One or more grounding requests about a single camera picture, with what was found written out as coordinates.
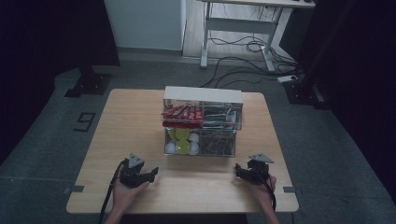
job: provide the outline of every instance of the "human hand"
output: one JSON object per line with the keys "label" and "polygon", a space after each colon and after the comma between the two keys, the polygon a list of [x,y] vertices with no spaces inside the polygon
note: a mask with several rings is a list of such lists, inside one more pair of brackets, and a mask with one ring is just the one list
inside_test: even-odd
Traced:
{"label": "human hand", "polygon": [[134,202],[136,196],[141,191],[143,191],[148,185],[149,182],[147,181],[135,189],[130,189],[125,185],[123,185],[120,182],[120,179],[117,178],[117,180],[114,182],[114,187],[113,187],[113,209],[118,209],[122,213],[126,212],[126,210]]}
{"label": "human hand", "polygon": [[253,192],[254,196],[256,197],[262,208],[262,211],[264,212],[265,223],[280,224],[279,219],[277,218],[276,213],[272,207],[271,198],[271,193],[274,193],[275,191],[276,177],[270,175],[267,180],[267,184],[271,188],[272,192],[269,192],[264,185],[253,185],[247,182],[248,187]]}
{"label": "human hand", "polygon": [[113,184],[113,208],[111,209],[110,215],[106,220],[106,224],[118,224],[126,212],[126,210],[131,206],[134,202],[136,196],[143,191],[149,182],[145,182],[141,184],[139,187],[135,189],[130,189],[123,185],[120,182],[120,179],[117,178]]}
{"label": "human hand", "polygon": [[[272,191],[274,192],[276,187],[276,177],[270,175],[269,178],[267,179],[267,184],[268,186],[271,187]],[[254,185],[247,182],[247,186],[253,192],[255,198],[257,199],[257,201],[260,203],[261,206],[272,207],[271,193],[268,192],[268,189],[264,185]]]}

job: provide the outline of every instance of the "transparent storage box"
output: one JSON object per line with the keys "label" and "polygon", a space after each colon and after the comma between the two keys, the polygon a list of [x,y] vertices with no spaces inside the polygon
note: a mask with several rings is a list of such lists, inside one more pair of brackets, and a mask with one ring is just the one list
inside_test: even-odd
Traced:
{"label": "transparent storage box", "polygon": [[165,154],[235,156],[236,131],[165,128]]}
{"label": "transparent storage box", "polygon": [[241,130],[242,107],[241,91],[166,87],[163,127]]}
{"label": "transparent storage box", "polygon": [[166,87],[165,154],[234,157],[242,108],[241,91]]}

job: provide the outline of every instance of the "black curtain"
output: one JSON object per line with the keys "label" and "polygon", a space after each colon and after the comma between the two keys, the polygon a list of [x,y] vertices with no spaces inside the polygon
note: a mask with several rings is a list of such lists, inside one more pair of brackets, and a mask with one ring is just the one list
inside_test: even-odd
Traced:
{"label": "black curtain", "polygon": [[1,158],[18,144],[54,90],[82,65],[120,65],[103,0],[1,0]]}
{"label": "black curtain", "polygon": [[394,202],[395,21],[395,1],[320,0],[298,55]]}

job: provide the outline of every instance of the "standing desk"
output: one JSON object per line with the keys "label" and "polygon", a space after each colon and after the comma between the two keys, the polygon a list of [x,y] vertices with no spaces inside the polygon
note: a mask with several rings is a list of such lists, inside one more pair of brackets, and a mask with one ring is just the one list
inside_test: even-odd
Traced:
{"label": "standing desk", "polygon": [[[204,42],[202,44],[201,51],[201,67],[207,67],[207,35],[209,30],[215,31],[229,31],[229,32],[241,32],[241,33],[252,33],[252,34],[264,34],[268,35],[266,45],[262,46],[262,55],[264,57],[267,68],[270,72],[274,72],[275,68],[268,55],[269,49],[271,48],[272,41],[276,32],[276,27],[279,23],[280,15],[284,7],[302,7],[302,8],[313,8],[315,7],[314,2],[306,3],[304,0],[200,0],[207,3],[206,15],[205,15],[205,34]],[[255,6],[267,6],[276,7],[276,14],[273,21],[249,21],[249,20],[237,20],[229,18],[213,18],[210,16],[210,6],[213,3],[223,4],[239,4],[239,5],[255,5]]]}
{"label": "standing desk", "polygon": [[[113,90],[106,102],[76,186],[67,204],[69,213],[100,213],[108,183],[120,161],[130,153],[143,158],[142,173],[159,166],[159,173],[139,194],[128,213],[197,214],[253,213],[261,209],[244,180],[235,177],[234,166],[247,168],[248,156],[264,153],[277,178],[278,212],[295,212],[296,195],[277,141],[271,117],[261,93],[243,92],[243,126],[236,135],[234,158],[164,155],[161,122],[164,91]],[[112,207],[112,198],[106,210]]]}

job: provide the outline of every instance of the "green object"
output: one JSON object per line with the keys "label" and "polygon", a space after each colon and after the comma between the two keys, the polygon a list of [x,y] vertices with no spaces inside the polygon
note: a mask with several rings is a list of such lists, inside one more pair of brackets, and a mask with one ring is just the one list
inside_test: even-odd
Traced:
{"label": "green object", "polygon": [[187,140],[190,137],[190,129],[176,129],[176,138],[178,140]]}
{"label": "green object", "polygon": [[175,130],[175,129],[171,129],[171,130],[169,131],[169,137],[170,137],[172,140],[177,140],[177,138],[176,138],[176,130]]}
{"label": "green object", "polygon": [[185,139],[182,139],[176,143],[176,151],[178,154],[189,154],[191,149],[191,143]]}

